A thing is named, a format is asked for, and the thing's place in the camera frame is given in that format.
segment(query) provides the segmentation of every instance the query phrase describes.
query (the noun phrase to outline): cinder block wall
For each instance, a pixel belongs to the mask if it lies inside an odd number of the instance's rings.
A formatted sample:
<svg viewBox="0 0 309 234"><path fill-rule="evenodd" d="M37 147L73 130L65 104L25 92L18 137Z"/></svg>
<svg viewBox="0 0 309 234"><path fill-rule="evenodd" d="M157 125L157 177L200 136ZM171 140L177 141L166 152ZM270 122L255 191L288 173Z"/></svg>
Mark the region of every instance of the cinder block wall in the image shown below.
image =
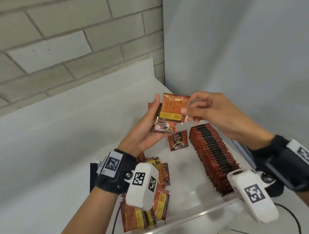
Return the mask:
<svg viewBox="0 0 309 234"><path fill-rule="evenodd" d="M162 0L1 0L0 116L149 56L164 84Z"/></svg>

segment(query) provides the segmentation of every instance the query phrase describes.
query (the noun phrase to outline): coffee cup image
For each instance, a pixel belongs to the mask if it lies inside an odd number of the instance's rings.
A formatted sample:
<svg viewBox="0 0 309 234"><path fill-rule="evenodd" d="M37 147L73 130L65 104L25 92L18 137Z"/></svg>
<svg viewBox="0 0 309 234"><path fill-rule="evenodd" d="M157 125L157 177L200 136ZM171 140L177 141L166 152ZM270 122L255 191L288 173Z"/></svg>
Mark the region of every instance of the coffee cup image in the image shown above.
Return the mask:
<svg viewBox="0 0 309 234"><path fill-rule="evenodd" d="M181 149L185 146L185 144L181 141L178 141L176 142L174 145L173 145L173 150L177 150L177 149Z"/></svg>
<svg viewBox="0 0 309 234"><path fill-rule="evenodd" d="M166 129L169 129L170 125L168 123L160 123L160 122L156 122L154 129L156 131L164 131Z"/></svg>

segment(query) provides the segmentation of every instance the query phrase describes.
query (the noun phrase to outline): wire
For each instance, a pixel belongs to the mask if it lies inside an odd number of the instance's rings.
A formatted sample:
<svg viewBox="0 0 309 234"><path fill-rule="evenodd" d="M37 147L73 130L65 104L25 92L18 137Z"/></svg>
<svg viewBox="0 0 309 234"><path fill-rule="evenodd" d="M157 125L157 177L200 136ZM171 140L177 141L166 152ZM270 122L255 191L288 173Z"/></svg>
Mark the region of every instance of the wire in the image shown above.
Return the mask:
<svg viewBox="0 0 309 234"><path fill-rule="evenodd" d="M302 234L302 229L301 229L301 227L300 227L300 223L299 223L298 219L296 218L296 216L292 213L292 211L290 211L290 210L289 210L288 208L286 208L284 205L281 205L281 204L278 204L278 203L275 203L275 202L274 202L274 204L275 204L276 206L282 207L283 209L285 209L287 212L289 212L289 213L292 215L292 217L295 219L295 221L296 221L296 223L297 223L299 234Z"/></svg>
<svg viewBox="0 0 309 234"><path fill-rule="evenodd" d="M118 208L118 210L117 210L117 214L116 214L116 217L115 217L115 221L114 221L114 226L113 226L112 234L114 234L115 226L116 226L116 221L117 221L117 218L118 218L118 214L119 214L120 208L121 208L121 206L122 206L123 203L125 203L125 199L124 199L123 202L119 205L119 208Z"/></svg>

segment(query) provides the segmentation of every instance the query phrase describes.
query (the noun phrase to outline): person's left hand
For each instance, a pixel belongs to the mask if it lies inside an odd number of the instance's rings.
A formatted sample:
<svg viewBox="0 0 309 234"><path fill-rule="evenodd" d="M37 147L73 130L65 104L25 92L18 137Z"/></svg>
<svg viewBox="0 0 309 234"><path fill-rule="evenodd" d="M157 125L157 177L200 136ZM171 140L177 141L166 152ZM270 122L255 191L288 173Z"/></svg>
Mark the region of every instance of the person's left hand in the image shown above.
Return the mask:
<svg viewBox="0 0 309 234"><path fill-rule="evenodd" d="M137 157L141 152L150 148L162 138L172 135L163 132L150 132L154 123L154 116L160 105L160 95L156 94L155 99L148 109L147 113L141 118L137 125L129 132L129 134L120 142L117 149L124 151Z"/></svg>

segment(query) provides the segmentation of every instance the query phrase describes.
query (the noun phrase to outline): fingernail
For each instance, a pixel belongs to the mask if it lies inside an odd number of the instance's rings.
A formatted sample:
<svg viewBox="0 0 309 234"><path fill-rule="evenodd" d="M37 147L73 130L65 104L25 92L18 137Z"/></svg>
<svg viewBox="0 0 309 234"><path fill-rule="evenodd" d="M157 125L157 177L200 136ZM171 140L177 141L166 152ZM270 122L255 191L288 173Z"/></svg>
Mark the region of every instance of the fingernail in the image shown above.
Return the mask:
<svg viewBox="0 0 309 234"><path fill-rule="evenodd" d="M187 108L181 108L180 113L182 113L183 115L186 115L187 114Z"/></svg>

